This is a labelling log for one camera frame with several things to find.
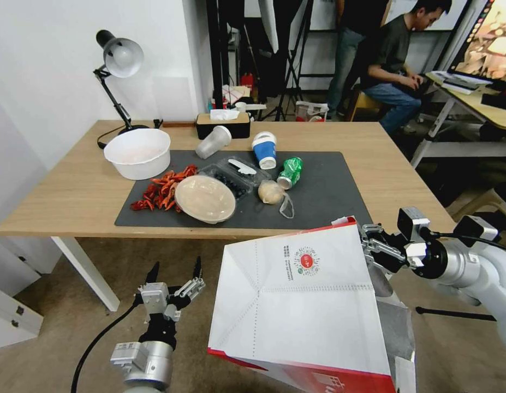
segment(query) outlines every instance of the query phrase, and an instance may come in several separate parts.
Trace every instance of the white paper bag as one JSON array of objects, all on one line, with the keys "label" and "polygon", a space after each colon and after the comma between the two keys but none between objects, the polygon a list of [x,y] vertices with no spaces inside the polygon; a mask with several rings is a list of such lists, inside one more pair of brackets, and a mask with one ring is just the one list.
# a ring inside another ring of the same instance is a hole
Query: white paper bag
[{"label": "white paper bag", "polygon": [[208,352],[308,392],[394,392],[356,223],[227,245]]}]

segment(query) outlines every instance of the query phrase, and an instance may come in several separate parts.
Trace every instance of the hand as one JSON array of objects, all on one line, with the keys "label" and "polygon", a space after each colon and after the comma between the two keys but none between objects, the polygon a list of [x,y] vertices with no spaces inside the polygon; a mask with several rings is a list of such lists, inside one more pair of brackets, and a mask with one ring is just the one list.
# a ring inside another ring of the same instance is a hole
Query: hand
[{"label": "hand", "polygon": [[412,88],[413,90],[418,89],[418,82],[413,79],[413,77],[401,76],[398,80],[398,83],[407,87]]},{"label": "hand", "polygon": [[424,78],[418,74],[409,74],[408,77],[413,78],[419,85],[424,83]]}]

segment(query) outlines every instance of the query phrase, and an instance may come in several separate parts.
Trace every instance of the man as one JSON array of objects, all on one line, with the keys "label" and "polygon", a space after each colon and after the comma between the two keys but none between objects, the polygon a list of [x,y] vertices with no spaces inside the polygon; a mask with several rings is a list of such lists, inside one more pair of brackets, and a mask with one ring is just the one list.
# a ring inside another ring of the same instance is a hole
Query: man
[{"label": "man", "polygon": [[451,0],[418,0],[411,12],[400,15],[368,38],[361,49],[367,72],[362,73],[364,93],[394,107],[380,120],[388,134],[411,120],[421,101],[414,91],[424,82],[406,65],[411,31],[422,31],[448,13]]},{"label": "man", "polygon": [[390,0],[337,0],[338,41],[335,76],[329,84],[327,103],[337,109],[345,95],[346,78],[353,66],[358,44],[385,23]]}]

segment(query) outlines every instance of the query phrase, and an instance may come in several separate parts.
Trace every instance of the desk lamp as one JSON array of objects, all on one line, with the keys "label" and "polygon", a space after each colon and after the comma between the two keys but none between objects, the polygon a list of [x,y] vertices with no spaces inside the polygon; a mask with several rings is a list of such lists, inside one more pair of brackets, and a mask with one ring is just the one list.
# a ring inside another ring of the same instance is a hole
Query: desk lamp
[{"label": "desk lamp", "polygon": [[100,30],[96,34],[96,41],[104,49],[104,65],[93,72],[126,125],[118,134],[137,128],[149,128],[148,126],[134,126],[131,124],[131,116],[122,104],[116,101],[105,83],[105,79],[110,75],[117,78],[128,78],[136,74],[144,61],[142,48],[136,42],[127,38],[116,38],[107,30]]}]

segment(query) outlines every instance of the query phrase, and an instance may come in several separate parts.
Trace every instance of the crumpled green can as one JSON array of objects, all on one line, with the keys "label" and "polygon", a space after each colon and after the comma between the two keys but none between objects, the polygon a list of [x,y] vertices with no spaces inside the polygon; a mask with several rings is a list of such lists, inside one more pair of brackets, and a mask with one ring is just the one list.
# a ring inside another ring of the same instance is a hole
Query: crumpled green can
[{"label": "crumpled green can", "polygon": [[276,182],[283,189],[289,189],[296,184],[302,173],[303,161],[298,157],[284,161],[284,170],[278,175]]}]

